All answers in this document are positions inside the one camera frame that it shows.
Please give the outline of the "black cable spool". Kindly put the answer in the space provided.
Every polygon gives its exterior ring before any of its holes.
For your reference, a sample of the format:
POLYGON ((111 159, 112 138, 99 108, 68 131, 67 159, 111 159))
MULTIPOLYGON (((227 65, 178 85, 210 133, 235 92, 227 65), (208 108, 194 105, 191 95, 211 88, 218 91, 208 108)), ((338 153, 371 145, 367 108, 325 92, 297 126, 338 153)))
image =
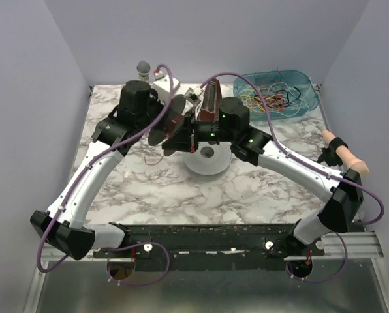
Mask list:
POLYGON ((179 120, 183 117, 185 105, 186 99, 182 94, 178 94, 172 99, 169 110, 164 117, 149 131, 148 144, 150 146, 159 145, 172 135, 179 120))

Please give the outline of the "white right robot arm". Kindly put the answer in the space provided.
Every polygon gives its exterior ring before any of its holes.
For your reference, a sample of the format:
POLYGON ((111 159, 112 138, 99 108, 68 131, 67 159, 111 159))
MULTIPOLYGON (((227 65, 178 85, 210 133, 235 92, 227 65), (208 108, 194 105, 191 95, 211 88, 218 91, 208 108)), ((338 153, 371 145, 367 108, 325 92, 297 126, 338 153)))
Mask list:
POLYGON ((186 113, 163 143, 164 151, 193 153, 201 142, 229 142, 238 159, 275 171, 302 185, 325 203, 324 207, 295 223, 286 243, 304 248, 332 231, 348 232, 362 202, 360 174, 328 169, 284 146, 250 124, 249 110, 236 97, 226 97, 219 105, 216 121, 197 121, 186 113))

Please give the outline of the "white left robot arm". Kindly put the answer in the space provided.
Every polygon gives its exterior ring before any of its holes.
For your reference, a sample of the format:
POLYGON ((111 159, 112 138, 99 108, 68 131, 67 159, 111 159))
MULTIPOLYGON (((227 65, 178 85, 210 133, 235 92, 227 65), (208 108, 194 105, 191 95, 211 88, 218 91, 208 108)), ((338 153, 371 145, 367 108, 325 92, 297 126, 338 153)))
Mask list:
POLYGON ((45 211, 35 211, 30 222, 44 244, 75 260, 90 250, 118 248, 125 230, 117 224, 87 225, 95 196, 130 148, 165 115, 166 108, 150 84, 128 81, 119 104, 100 121, 87 153, 62 193, 45 211))

